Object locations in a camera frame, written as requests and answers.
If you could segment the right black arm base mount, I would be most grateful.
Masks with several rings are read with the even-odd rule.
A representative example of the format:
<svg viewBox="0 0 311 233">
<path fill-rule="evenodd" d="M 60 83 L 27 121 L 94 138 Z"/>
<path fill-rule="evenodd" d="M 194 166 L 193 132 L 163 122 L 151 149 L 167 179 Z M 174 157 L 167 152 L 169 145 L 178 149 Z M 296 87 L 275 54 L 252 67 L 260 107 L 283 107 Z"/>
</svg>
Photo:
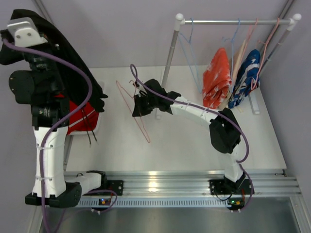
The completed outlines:
<svg viewBox="0 0 311 233">
<path fill-rule="evenodd" d="M 212 195 L 241 195 L 242 191 L 246 195 L 254 194 L 248 179 L 236 183 L 226 179 L 212 179 L 208 182 Z"/>
</svg>

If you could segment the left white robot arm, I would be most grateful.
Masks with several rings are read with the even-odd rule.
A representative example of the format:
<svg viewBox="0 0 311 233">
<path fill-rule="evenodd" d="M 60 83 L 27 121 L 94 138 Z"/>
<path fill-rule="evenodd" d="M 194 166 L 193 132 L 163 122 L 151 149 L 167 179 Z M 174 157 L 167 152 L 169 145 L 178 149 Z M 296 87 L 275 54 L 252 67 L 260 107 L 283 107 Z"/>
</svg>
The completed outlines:
<svg viewBox="0 0 311 233">
<path fill-rule="evenodd" d="M 50 45 L 6 48 L 15 60 L 25 60 L 29 70 L 10 75 L 9 86 L 19 104 L 31 108 L 36 140 L 36 175 L 28 205 L 55 208 L 74 207 L 82 195 L 107 187 L 103 171 L 90 170 L 66 179 L 64 174 L 65 139 L 70 120 L 90 105 L 104 110 L 105 94 L 78 56 L 68 56 Z"/>
</svg>

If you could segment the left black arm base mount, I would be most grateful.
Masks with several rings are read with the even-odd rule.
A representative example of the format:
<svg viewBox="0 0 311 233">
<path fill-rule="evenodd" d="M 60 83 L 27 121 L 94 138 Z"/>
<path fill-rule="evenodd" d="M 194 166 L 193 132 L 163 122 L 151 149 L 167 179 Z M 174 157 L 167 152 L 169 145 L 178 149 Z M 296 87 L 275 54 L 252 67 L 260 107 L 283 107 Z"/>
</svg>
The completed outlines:
<svg viewBox="0 0 311 233">
<path fill-rule="evenodd" d="M 107 180 L 98 188 L 98 190 L 104 190 L 104 189 L 112 190 L 116 192 L 118 196 L 122 196 L 123 185 L 124 185 L 123 180 Z"/>
</svg>

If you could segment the black trousers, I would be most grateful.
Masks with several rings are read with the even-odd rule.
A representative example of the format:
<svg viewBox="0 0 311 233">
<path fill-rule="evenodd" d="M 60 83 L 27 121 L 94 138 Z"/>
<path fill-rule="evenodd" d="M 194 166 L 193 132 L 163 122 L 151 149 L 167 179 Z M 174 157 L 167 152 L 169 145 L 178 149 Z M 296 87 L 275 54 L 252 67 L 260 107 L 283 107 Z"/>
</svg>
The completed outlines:
<svg viewBox="0 0 311 233">
<path fill-rule="evenodd" d="M 44 36 L 48 42 L 28 48 L 17 47 L 14 44 L 13 37 L 6 28 L 0 33 L 2 40 L 0 63 L 3 66 L 15 64 L 10 62 L 11 55 L 9 49 L 37 54 L 56 61 L 61 65 L 66 97 L 77 105 L 76 109 L 52 125 L 52 120 L 56 120 L 58 116 L 59 109 L 56 106 L 56 101 L 50 104 L 27 104 L 31 109 L 33 130 L 35 132 L 53 133 L 53 130 L 59 124 L 83 108 L 88 102 L 98 113 L 102 113 L 105 105 L 104 100 L 107 96 L 66 37 L 53 24 L 32 10 L 15 9 L 11 14 L 10 20 L 22 17 L 30 17 L 40 35 Z"/>
</svg>

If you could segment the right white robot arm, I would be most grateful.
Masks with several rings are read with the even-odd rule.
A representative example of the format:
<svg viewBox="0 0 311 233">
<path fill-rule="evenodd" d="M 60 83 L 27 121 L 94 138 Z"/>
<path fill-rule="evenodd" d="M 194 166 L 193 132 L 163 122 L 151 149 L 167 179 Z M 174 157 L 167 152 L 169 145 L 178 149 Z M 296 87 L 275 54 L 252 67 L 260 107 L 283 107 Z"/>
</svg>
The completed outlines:
<svg viewBox="0 0 311 233">
<path fill-rule="evenodd" d="M 240 159 L 241 134 L 233 125 L 238 123 L 232 111 L 224 108 L 213 114 L 205 107 L 200 109 L 191 106 L 181 94 L 174 91 L 167 93 L 155 79 L 148 80 L 145 85 L 169 99 L 161 98 L 135 81 L 133 86 L 138 89 L 138 93 L 134 95 L 135 105 L 132 117 L 146 116 L 154 109 L 158 109 L 173 116 L 189 119 L 209 130 L 211 145 L 226 156 L 223 189 L 229 193 L 237 192 L 245 178 L 245 173 L 237 162 Z"/>
</svg>

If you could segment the pink hanger of black trousers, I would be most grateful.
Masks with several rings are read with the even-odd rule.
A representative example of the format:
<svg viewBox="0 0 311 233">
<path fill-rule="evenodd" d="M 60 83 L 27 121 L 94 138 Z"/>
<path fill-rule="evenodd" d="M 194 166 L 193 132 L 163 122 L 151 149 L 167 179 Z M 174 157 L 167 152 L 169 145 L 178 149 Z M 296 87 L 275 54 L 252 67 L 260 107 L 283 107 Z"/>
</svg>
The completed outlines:
<svg viewBox="0 0 311 233">
<path fill-rule="evenodd" d="M 115 81 L 116 86 L 119 90 L 119 93 L 126 104 L 130 116 L 132 117 L 132 113 L 134 112 L 134 97 L 136 94 L 138 94 L 138 87 L 136 86 L 135 82 L 133 80 L 130 80 L 129 83 L 133 86 L 133 91 L 130 92 L 126 88 L 124 88 L 119 81 Z M 147 132 L 147 129 L 145 127 L 144 121 L 142 119 L 142 116 L 140 115 L 139 117 L 132 117 L 138 126 L 140 132 L 142 133 L 143 137 L 145 138 L 147 143 L 151 143 L 150 136 Z"/>
</svg>

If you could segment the red trousers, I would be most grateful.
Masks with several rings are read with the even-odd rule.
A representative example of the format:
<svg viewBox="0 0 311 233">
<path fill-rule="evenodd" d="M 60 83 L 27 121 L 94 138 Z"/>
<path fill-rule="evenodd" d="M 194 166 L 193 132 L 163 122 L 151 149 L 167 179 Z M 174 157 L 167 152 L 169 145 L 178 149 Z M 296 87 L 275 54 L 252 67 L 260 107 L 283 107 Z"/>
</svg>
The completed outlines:
<svg viewBox="0 0 311 233">
<path fill-rule="evenodd" d="M 54 95 L 58 107 L 58 116 L 52 120 L 52 125 L 76 109 L 77 105 L 63 94 Z M 83 108 L 59 124 L 53 131 L 67 127 L 67 135 L 83 135 L 94 133 L 99 126 L 100 113 L 98 113 L 88 102 Z"/>
</svg>

